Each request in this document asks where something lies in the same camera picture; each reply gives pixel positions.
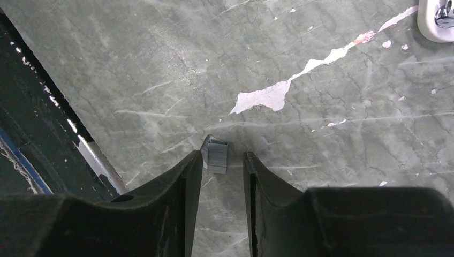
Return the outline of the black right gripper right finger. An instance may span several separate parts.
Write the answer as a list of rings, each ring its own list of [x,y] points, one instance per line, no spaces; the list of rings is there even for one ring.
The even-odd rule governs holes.
[[[300,191],[243,157],[251,256],[453,256],[453,206],[426,187]]]

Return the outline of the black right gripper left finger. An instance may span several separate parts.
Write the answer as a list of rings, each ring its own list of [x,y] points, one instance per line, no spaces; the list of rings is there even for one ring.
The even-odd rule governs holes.
[[[1,196],[1,256],[190,256],[202,154],[110,202]]]

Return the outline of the pink white stapler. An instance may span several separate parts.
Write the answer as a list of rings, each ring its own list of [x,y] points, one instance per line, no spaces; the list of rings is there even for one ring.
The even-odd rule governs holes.
[[[452,43],[453,1],[419,0],[417,24],[426,39],[436,43]]]

